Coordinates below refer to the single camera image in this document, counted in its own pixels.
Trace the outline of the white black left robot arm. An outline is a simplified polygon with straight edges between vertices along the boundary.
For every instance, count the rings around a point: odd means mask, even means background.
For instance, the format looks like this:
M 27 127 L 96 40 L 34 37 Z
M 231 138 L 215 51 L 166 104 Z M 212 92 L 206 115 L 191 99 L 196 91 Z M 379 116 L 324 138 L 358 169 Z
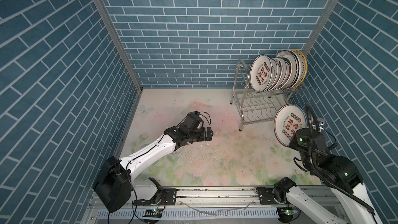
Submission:
M 93 183 L 93 190 L 110 213 L 121 209 L 135 191 L 137 200 L 150 200 L 155 193 L 144 195 L 133 181 L 143 170 L 177 149 L 194 142 L 209 142 L 214 135 L 210 127 L 189 130 L 171 127 L 153 143 L 131 155 L 117 159 L 109 157 L 102 165 Z

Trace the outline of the white plate red characters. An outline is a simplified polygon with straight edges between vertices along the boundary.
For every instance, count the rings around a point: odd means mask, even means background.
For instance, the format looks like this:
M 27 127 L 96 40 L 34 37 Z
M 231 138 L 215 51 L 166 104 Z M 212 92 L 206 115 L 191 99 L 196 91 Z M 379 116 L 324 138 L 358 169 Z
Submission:
M 258 56 L 250 69 L 250 84 L 255 92 L 263 92 L 271 81 L 272 65 L 266 55 Z
M 304 111 L 292 104 L 283 106 L 274 119 L 274 132 L 282 146 L 288 147 L 296 131 L 307 127 Z

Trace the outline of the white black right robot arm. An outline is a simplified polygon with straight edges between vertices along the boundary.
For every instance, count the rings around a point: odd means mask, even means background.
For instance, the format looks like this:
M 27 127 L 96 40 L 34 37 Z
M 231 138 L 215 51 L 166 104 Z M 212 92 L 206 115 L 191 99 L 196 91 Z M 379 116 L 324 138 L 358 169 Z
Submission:
M 317 176 L 337 197 L 346 217 L 338 217 L 313 200 L 292 179 L 284 177 L 273 188 L 257 187 L 261 204 L 277 203 L 279 220 L 290 223 L 295 219 L 293 208 L 306 214 L 317 224 L 380 224 L 363 177 L 348 158 L 330 153 L 322 133 L 313 128 L 296 131 L 289 143 L 300 153 L 305 170 Z

